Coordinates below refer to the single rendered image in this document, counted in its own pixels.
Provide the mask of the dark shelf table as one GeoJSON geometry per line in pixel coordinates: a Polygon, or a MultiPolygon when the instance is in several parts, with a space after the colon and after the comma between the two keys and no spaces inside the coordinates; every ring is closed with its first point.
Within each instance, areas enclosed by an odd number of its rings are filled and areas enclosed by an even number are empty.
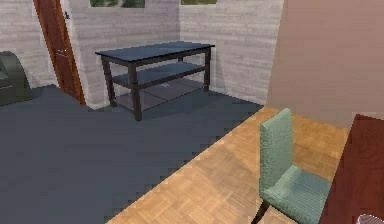
{"type": "Polygon", "coordinates": [[[202,88],[209,91],[212,44],[176,41],[98,51],[111,107],[122,105],[134,113],[142,112],[167,99],[145,92],[145,89],[169,83],[185,76],[204,73],[202,88]]]}

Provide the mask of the green upholstered chair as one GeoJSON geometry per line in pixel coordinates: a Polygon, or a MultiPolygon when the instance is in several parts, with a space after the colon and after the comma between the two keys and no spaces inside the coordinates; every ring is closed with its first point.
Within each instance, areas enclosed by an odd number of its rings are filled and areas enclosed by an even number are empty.
{"type": "Polygon", "coordinates": [[[331,182],[293,163],[293,121],[288,108],[260,123],[259,196],[251,224],[270,206],[298,224],[319,224],[331,182]]]}

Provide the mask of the window with green view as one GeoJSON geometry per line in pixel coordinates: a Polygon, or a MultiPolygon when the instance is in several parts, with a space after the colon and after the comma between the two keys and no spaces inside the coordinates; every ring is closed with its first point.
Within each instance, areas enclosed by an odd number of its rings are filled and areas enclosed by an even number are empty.
{"type": "Polygon", "coordinates": [[[89,0],[91,7],[145,8],[145,0],[89,0]]]}
{"type": "Polygon", "coordinates": [[[181,0],[182,5],[212,5],[218,0],[181,0]]]}

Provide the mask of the reddish brown wooden door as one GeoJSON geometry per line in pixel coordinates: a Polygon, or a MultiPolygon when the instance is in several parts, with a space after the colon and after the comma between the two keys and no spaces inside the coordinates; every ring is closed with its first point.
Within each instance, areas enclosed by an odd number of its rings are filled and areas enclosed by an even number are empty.
{"type": "Polygon", "coordinates": [[[81,105],[85,105],[60,0],[33,0],[33,2],[59,88],[81,105]]]}

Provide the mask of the reddish brown wooden table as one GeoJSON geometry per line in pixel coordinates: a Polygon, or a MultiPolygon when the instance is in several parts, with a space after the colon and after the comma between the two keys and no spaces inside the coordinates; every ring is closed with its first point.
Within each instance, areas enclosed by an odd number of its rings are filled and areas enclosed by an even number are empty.
{"type": "Polygon", "coordinates": [[[319,224],[356,224],[362,214],[384,221],[384,120],[357,114],[319,224]]]}

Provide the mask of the grey round dish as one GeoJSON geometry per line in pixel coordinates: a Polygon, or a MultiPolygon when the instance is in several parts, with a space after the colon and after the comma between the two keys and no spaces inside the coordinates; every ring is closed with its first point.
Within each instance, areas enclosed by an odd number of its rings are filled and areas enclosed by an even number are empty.
{"type": "Polygon", "coordinates": [[[357,218],[356,224],[384,224],[384,220],[369,214],[362,214],[357,218]]]}

